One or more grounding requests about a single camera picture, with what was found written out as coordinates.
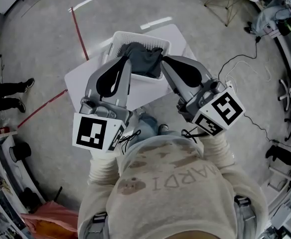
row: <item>gray concrete floor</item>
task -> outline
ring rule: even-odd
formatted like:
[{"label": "gray concrete floor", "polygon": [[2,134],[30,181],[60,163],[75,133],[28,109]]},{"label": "gray concrete floor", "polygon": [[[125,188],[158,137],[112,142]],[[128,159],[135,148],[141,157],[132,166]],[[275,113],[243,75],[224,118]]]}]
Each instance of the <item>gray concrete floor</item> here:
[{"label": "gray concrete floor", "polygon": [[[20,95],[26,113],[15,110],[5,113],[9,124],[18,125],[44,102],[66,88],[64,76],[85,62],[75,25],[68,9],[85,0],[25,0],[19,2],[7,16],[0,43],[5,69],[4,82],[25,81],[34,77],[31,90]],[[75,13],[88,55],[98,44],[110,38],[115,31],[143,33],[140,25],[164,17],[174,23],[190,45],[197,60],[212,74],[217,75],[222,65],[237,54],[255,54],[254,36],[243,31],[246,21],[257,15],[249,2],[225,27],[203,6],[206,0],[93,0]],[[280,141],[287,135],[283,122],[285,113],[277,101],[278,79],[286,74],[279,50],[270,38],[262,38],[255,60],[237,58],[231,61],[221,75],[223,80],[231,73],[238,84],[238,96],[246,114],[266,128],[269,138]],[[268,79],[266,66],[271,75]],[[175,108],[177,96],[169,94],[146,106],[159,122],[181,130],[185,122]],[[48,104],[18,131],[19,137],[29,143],[32,156],[28,159],[34,176],[44,192],[52,199],[60,186],[63,192],[59,203],[78,210],[86,187],[90,168],[88,151],[71,144],[74,108],[66,93]],[[241,118],[227,133],[235,158],[244,170],[260,185],[269,177],[268,163],[264,160],[271,146],[265,133],[247,118]]]}]

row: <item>white plastic basket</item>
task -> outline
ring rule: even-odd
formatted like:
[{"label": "white plastic basket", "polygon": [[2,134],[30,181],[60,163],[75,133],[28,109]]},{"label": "white plastic basket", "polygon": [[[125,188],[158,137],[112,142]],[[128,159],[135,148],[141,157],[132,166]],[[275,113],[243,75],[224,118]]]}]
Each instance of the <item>white plastic basket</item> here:
[{"label": "white plastic basket", "polygon": [[[117,31],[115,32],[113,39],[112,39],[112,46],[108,53],[108,56],[105,58],[105,62],[108,62],[118,56],[120,53],[121,47],[124,44],[129,44],[132,42],[138,42],[143,44],[148,50],[152,50],[153,48],[162,48],[162,55],[166,56],[170,52],[171,43],[167,40],[163,40],[160,38],[144,35],[144,34],[136,34],[130,32],[122,32]],[[150,78],[147,76],[131,74],[131,77],[141,81],[147,82],[157,82],[162,81],[164,79],[164,75],[161,72],[159,78]]]}]

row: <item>sleeve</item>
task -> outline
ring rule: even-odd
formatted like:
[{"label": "sleeve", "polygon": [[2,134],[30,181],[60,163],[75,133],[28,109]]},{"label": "sleeve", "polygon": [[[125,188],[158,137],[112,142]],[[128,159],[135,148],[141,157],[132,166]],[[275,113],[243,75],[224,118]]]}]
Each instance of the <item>sleeve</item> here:
[{"label": "sleeve", "polygon": [[78,217],[78,238],[83,238],[86,226],[94,215],[106,211],[106,204],[117,182],[118,164],[115,157],[91,159],[88,187],[81,202]]},{"label": "sleeve", "polygon": [[257,218],[256,233],[259,235],[268,220],[268,206],[260,186],[235,164],[234,154],[224,134],[200,137],[200,141],[204,145],[204,157],[216,165],[223,178],[232,185],[235,194],[251,200]]}]

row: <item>white sweatshirt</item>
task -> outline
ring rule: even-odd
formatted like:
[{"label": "white sweatshirt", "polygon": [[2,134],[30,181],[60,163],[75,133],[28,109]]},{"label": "white sweatshirt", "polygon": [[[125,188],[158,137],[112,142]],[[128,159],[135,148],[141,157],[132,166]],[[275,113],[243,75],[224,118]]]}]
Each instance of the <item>white sweatshirt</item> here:
[{"label": "white sweatshirt", "polygon": [[108,213],[110,238],[163,239],[203,231],[220,239],[237,236],[236,195],[249,197],[257,235],[268,211],[260,187],[234,163],[224,135],[193,141],[172,135],[149,138],[126,153],[118,177],[115,159],[92,160],[78,232],[99,212]]}]

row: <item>jeans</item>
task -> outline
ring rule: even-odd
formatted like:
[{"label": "jeans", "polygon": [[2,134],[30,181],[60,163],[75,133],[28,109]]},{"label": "jeans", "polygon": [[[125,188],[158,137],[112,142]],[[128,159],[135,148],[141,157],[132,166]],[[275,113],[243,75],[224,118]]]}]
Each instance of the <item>jeans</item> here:
[{"label": "jeans", "polygon": [[157,135],[176,135],[176,136],[181,136],[181,134],[177,131],[165,131],[161,132],[161,134],[158,133],[158,124],[157,120],[148,115],[148,114],[141,114],[139,117],[139,123],[136,126],[134,133],[137,132],[138,130],[141,131],[139,135],[134,137],[129,144],[129,147],[132,145],[141,142],[143,140],[146,140],[148,138],[157,136]]},{"label": "jeans", "polygon": [[291,9],[283,6],[280,0],[273,0],[269,5],[260,12],[253,20],[252,29],[256,35],[266,34],[264,28],[269,24],[272,29],[277,29],[276,21],[284,20],[291,17]]},{"label": "jeans", "polygon": [[17,108],[19,99],[4,98],[15,93],[23,93],[26,88],[26,83],[0,83],[0,111],[8,110],[10,108]]}]

